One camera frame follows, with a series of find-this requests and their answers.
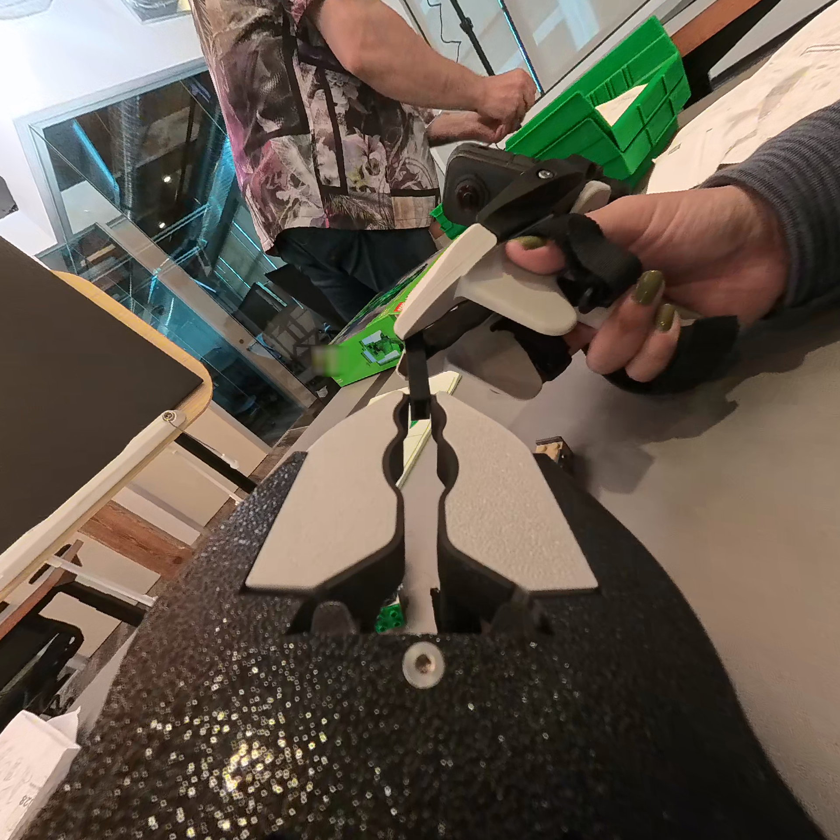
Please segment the black tripod stand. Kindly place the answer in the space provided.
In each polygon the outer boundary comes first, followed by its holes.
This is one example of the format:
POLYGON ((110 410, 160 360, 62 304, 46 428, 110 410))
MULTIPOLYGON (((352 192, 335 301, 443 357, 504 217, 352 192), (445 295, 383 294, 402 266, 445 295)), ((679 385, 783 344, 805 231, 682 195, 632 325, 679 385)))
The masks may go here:
POLYGON ((445 56, 487 77, 524 70, 534 82, 538 97, 543 95, 543 85, 513 21, 509 2, 419 1, 414 5, 431 45, 445 56))

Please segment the black tablet with tan frame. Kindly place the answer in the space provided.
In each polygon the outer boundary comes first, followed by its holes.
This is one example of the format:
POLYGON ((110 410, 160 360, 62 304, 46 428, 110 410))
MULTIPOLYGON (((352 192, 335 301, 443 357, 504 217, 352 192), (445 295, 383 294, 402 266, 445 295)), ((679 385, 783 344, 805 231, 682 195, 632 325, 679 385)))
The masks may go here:
POLYGON ((197 417, 212 386, 188 353, 89 281, 5 239, 1 269, 3 552, 163 412, 197 417))

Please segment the black office chair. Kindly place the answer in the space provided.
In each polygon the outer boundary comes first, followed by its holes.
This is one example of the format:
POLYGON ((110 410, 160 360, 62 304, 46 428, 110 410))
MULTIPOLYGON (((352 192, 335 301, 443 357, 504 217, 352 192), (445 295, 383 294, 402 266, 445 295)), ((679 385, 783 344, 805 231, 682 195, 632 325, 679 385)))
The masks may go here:
POLYGON ((74 625, 27 614, 1 640, 1 728, 20 711, 46 714, 67 682, 63 671, 83 644, 74 625))

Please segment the green plastic bin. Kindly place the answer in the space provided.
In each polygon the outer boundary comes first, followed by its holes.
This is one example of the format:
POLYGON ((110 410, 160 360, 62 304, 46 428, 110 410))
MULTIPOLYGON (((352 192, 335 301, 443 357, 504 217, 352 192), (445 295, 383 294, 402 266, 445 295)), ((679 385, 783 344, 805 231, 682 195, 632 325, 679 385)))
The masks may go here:
POLYGON ((506 142, 505 151, 536 161, 579 156, 614 180, 635 186, 672 136, 675 117, 651 86, 594 106, 580 93, 552 103, 506 142))
POLYGON ((656 17, 650 17, 577 80, 587 114, 616 148, 629 152, 638 136, 652 147, 676 117, 674 104, 686 73, 679 51, 656 17))

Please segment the white printed paper bag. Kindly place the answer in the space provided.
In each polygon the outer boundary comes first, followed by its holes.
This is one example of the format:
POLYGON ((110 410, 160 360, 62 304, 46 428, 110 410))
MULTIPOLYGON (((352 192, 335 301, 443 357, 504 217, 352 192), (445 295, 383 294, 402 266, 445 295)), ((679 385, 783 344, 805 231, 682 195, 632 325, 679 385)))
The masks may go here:
POLYGON ((762 143, 839 99, 839 8, 834 2, 749 79, 677 132, 646 193, 689 190, 746 161, 762 143))
POLYGON ((1 838, 21 838, 67 776, 80 745, 79 708, 51 719, 22 710, 1 733, 1 838))

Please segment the grey desk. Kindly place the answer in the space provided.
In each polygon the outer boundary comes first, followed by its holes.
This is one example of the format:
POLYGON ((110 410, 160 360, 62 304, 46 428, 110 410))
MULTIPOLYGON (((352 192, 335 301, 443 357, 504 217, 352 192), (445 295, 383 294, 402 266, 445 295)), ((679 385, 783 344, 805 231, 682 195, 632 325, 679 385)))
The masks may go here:
POLYGON ((838 305, 747 327, 696 389, 640 395, 582 354, 534 402, 454 396, 526 443, 558 429, 586 489, 695 608, 793 792, 838 838, 838 305))

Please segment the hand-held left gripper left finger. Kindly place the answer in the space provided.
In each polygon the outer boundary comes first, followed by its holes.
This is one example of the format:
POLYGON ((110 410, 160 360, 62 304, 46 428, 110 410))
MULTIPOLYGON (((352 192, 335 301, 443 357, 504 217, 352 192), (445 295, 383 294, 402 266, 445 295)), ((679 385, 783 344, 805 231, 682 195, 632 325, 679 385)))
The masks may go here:
POLYGON ((408 396, 389 392, 347 416, 304 453, 245 590, 299 600, 294 632, 320 605, 344 606, 372 633, 406 569, 403 443, 408 396))

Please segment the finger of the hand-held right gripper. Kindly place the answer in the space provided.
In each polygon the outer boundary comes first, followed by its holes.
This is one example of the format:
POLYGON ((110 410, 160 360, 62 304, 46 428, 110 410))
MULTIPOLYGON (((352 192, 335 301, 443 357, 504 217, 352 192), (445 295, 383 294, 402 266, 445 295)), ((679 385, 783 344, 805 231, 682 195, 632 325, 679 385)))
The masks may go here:
POLYGON ((460 302, 477 302, 460 281, 481 260, 501 245, 499 237, 481 224, 473 224, 437 256, 406 299, 395 322, 399 340, 410 340, 443 319, 460 302))
POLYGON ((536 397, 543 380, 525 350, 507 330, 480 324, 468 331, 439 325, 423 330, 429 372, 459 371, 520 401, 536 397))

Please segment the long black brick bar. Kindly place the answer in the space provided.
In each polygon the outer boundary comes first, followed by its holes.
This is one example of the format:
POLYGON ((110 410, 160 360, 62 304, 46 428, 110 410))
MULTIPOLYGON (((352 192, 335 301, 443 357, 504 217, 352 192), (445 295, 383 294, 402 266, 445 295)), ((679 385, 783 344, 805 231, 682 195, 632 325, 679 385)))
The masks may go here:
POLYGON ((415 422, 429 419, 432 394, 428 380, 427 348, 421 332, 405 339, 404 361, 411 418, 415 422))

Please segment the grey and tan brick assembly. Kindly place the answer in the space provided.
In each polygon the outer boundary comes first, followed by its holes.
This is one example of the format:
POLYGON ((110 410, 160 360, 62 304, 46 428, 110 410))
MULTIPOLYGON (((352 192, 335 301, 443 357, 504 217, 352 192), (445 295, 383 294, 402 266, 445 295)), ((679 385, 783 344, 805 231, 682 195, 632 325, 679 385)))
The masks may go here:
POLYGON ((536 455, 545 455, 550 458, 552 462, 560 467, 568 476, 583 476, 583 462, 573 452, 568 443, 559 435, 544 437, 536 440, 534 453, 536 455))

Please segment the green toy set box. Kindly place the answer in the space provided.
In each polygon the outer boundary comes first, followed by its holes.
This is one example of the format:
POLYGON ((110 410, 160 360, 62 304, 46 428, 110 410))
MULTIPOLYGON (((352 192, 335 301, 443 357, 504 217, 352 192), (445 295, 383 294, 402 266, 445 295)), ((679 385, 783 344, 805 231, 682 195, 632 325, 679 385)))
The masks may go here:
POLYGON ((371 300, 322 349, 324 375, 344 387, 397 366, 403 354, 403 342, 396 337, 396 319, 412 290, 438 257, 427 259, 399 279, 393 288, 371 300))

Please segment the person's right forearm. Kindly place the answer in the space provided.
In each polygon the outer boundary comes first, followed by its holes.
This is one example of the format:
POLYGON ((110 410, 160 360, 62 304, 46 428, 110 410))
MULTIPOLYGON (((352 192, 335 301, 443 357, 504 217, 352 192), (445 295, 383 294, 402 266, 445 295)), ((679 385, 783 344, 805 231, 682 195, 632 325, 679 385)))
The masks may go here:
POLYGON ((789 255, 771 316, 838 305, 839 102, 806 115, 701 187, 736 186, 775 214, 789 255))

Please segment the green instruction booklet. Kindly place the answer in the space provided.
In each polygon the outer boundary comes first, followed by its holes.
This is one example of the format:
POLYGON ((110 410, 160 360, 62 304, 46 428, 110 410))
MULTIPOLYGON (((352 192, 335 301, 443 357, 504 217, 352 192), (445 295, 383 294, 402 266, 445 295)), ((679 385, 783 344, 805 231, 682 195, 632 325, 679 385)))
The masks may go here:
MULTIPOLYGON (((431 395, 440 392, 453 394, 460 383, 462 374, 456 371, 444 371, 431 377, 428 381, 431 395)), ((412 411, 407 415, 407 431, 403 441, 403 472, 396 482, 397 488, 404 488, 408 477, 419 460, 426 443, 432 437, 431 420, 415 419, 412 411)))

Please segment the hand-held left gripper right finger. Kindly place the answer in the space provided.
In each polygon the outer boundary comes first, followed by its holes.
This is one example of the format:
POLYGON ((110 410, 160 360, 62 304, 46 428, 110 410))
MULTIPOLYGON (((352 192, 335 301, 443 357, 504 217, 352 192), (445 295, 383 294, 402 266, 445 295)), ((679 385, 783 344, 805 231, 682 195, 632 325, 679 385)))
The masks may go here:
POLYGON ((541 461, 510 430, 438 393, 430 401, 437 476, 441 634, 525 626, 548 632, 543 603, 598 582, 541 461))

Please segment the person's right hand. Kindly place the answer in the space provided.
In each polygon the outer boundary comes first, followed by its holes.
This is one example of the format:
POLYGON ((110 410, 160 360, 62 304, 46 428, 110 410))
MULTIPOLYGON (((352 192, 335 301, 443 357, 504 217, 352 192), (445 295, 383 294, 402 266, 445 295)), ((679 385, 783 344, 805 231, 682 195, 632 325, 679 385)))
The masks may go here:
POLYGON ((651 382, 676 356, 678 310, 748 327, 784 296, 790 255, 780 222, 735 185, 626 196, 587 217, 643 269, 599 329, 578 324, 563 337, 562 354, 584 351, 596 374, 651 382))

